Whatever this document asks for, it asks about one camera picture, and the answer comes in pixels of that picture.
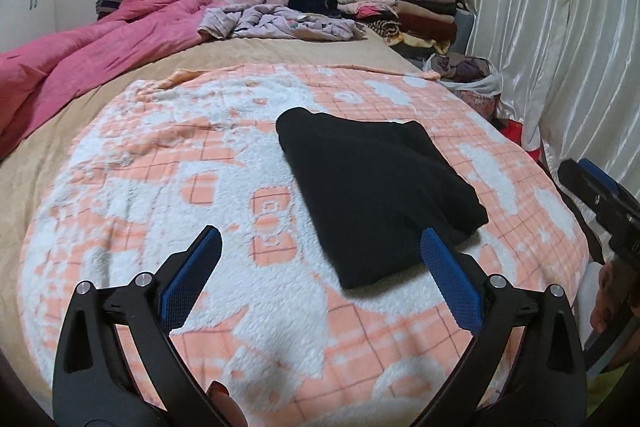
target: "pile of folded clothes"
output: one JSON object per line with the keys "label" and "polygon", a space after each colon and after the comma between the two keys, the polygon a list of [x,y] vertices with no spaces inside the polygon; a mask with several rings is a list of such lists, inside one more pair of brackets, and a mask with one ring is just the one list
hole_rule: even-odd
{"label": "pile of folded clothes", "polygon": [[371,28],[405,58],[445,55],[456,39],[454,19],[464,0],[290,0],[301,12],[352,19]]}

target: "red fabric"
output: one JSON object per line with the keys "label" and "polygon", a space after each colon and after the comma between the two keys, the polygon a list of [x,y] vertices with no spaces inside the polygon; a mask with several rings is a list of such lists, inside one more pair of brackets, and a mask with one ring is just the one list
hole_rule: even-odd
{"label": "red fabric", "polygon": [[[500,134],[522,147],[522,124],[520,122],[508,120],[507,126],[500,131]],[[526,153],[533,158],[534,162],[540,159],[540,147],[534,151],[526,151]]]}
{"label": "red fabric", "polygon": [[411,13],[399,13],[400,26],[403,32],[411,32],[425,40],[437,42],[456,40],[456,23],[446,23]]}
{"label": "red fabric", "polygon": [[[37,86],[19,105],[0,134],[0,158],[78,96],[133,68],[200,44],[202,37],[197,28],[204,8],[213,3],[213,0],[125,1],[128,1],[127,6],[123,2],[113,14],[78,30],[83,35],[84,32],[92,36],[102,33],[101,38],[95,38],[84,47],[68,46],[60,52],[58,47],[65,32],[32,42],[33,57],[20,55],[22,59],[31,57],[34,64],[38,60],[52,71],[42,80],[40,73],[28,70],[22,92],[34,84]],[[144,17],[129,24],[120,21],[140,16]],[[35,69],[46,73],[42,68]]]}

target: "satin curtain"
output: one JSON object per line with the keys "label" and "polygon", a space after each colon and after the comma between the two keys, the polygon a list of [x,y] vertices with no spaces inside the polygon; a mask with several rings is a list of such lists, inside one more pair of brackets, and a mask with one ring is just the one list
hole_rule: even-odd
{"label": "satin curtain", "polygon": [[500,70],[524,148],[542,140],[552,172],[587,157],[640,196],[639,0],[468,1],[467,52]]}

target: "finger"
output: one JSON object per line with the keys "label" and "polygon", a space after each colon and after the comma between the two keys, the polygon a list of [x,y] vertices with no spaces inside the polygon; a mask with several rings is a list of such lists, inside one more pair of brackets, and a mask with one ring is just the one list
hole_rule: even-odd
{"label": "finger", "polygon": [[598,333],[602,333],[609,324],[617,309],[611,294],[603,289],[598,290],[596,303],[591,312],[591,327]]}
{"label": "finger", "polygon": [[606,290],[609,288],[612,280],[613,263],[607,263],[600,268],[600,272],[598,273],[598,285],[601,289]]}
{"label": "finger", "polygon": [[214,380],[207,389],[207,395],[232,427],[248,427],[244,413],[242,413],[240,406],[233,398],[229,396],[229,391],[224,385]]}

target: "plaid pattern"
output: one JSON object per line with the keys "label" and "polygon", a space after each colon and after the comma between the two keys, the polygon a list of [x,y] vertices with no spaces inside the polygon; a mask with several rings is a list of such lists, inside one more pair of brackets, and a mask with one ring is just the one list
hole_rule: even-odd
{"label": "plaid pattern", "polygon": [[[89,140],[97,137],[100,152],[91,160],[69,161],[65,167],[69,176],[65,198],[44,200],[30,225],[21,255],[18,302],[28,347],[41,368],[50,368],[52,363],[68,298],[81,280],[87,251],[101,248],[114,257],[127,256],[132,275],[153,264],[154,260],[145,258],[144,245],[149,235],[146,218],[136,221],[104,215],[104,198],[100,195],[107,184],[141,185],[148,188],[149,194],[155,194],[155,187],[175,184],[176,194],[190,208],[209,208],[221,189],[224,169],[244,166],[242,153],[249,146],[247,137],[275,132],[273,120],[247,120],[239,107],[229,105],[231,127],[237,131],[234,139],[229,139],[225,129],[207,118],[172,113],[172,106],[162,101],[162,93],[175,90],[181,96],[193,95],[193,100],[206,104],[209,99],[195,98],[199,89],[212,83],[240,82],[246,101],[261,106],[268,100],[256,96],[254,89],[261,78],[279,75],[302,81],[314,103],[335,116],[364,121],[420,121],[447,161],[474,186],[487,208],[490,222],[483,230],[495,240],[479,250],[478,261],[484,270],[504,273],[508,266],[513,266],[510,279],[514,285],[540,290],[554,282],[564,286],[570,299],[575,295],[588,258],[577,223],[570,230],[562,229],[550,217],[548,208],[536,195],[540,190],[555,194],[545,173],[524,151],[497,136],[471,108],[442,86],[418,77],[350,66],[244,65],[207,72],[188,82],[169,79],[143,87],[140,83],[132,84],[103,111],[108,115],[107,111],[117,108],[127,118],[98,115],[76,138],[71,158],[81,155]],[[164,123],[148,124],[162,114],[171,114],[171,118]],[[513,184],[513,201],[509,200],[509,193],[500,192],[482,180],[474,164],[478,160],[469,158],[461,144],[486,153],[495,162]],[[128,164],[109,164],[105,158],[113,150],[122,150],[123,157],[132,160]],[[184,179],[178,175],[182,166],[210,160],[213,160],[211,168],[204,173]],[[252,381],[242,368],[234,365],[235,357],[238,353],[251,353],[270,360],[271,355],[236,333],[236,327],[250,309],[248,302],[219,324],[173,333],[172,341],[178,352],[202,387],[215,379],[232,392],[236,384],[238,389],[248,389],[241,406],[252,426],[294,427],[327,413],[340,414],[343,408],[358,404],[363,406],[360,412],[365,415],[367,410],[383,409],[386,400],[399,398],[417,398],[426,403],[460,359],[470,340],[468,332],[457,327],[444,303],[413,314],[398,314],[374,312],[357,299],[340,295],[314,270],[308,251],[300,247],[294,207],[296,190],[294,185],[255,189],[246,201],[250,210],[248,223],[232,222],[221,232],[223,237],[232,237],[241,229],[250,230],[248,256],[255,266],[286,270],[294,259],[302,260],[318,281],[326,297],[324,320],[328,328],[321,373],[300,375],[282,362],[273,362],[270,367],[274,371],[298,379],[299,385],[290,399],[288,396],[283,399],[282,389],[265,391],[251,387],[259,382]],[[510,204],[516,212],[505,210]],[[47,248],[39,248],[42,244],[37,232],[39,219],[47,230],[70,233],[73,247],[68,249],[64,243],[55,241]],[[207,291],[212,290],[206,288],[192,315],[197,317],[206,311]],[[286,304],[281,313],[286,314]],[[519,334],[514,332],[503,370],[516,353]],[[159,404],[128,331],[121,331],[121,336],[142,393]],[[497,378],[487,397],[493,396],[501,383],[504,378]],[[271,406],[251,399],[265,392]]]}

